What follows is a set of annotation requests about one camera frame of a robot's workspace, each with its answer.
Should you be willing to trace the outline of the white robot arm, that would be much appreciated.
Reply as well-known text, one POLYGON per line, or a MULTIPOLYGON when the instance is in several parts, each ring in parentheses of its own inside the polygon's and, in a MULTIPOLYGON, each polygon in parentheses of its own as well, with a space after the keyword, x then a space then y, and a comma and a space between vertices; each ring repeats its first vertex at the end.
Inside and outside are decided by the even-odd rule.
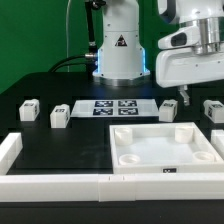
MULTIPOLYGON (((84 0, 88 27, 92 12, 103 14, 103 44, 96 46, 95 81, 113 86, 134 85, 148 79, 145 50, 139 41, 138 0, 84 0)), ((224 79, 224 0, 157 0, 160 17, 179 29, 158 41, 156 82, 163 88, 178 87, 189 103, 187 86, 224 79)))

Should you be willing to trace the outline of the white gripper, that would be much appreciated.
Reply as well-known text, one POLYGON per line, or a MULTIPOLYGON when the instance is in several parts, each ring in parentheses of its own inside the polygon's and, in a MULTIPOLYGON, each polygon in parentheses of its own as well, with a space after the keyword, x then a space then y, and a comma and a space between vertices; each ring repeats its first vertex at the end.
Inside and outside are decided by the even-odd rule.
POLYGON ((179 86, 185 106, 190 105, 188 84, 224 79, 224 43, 218 25, 191 25, 158 41, 156 81, 163 87, 179 86))

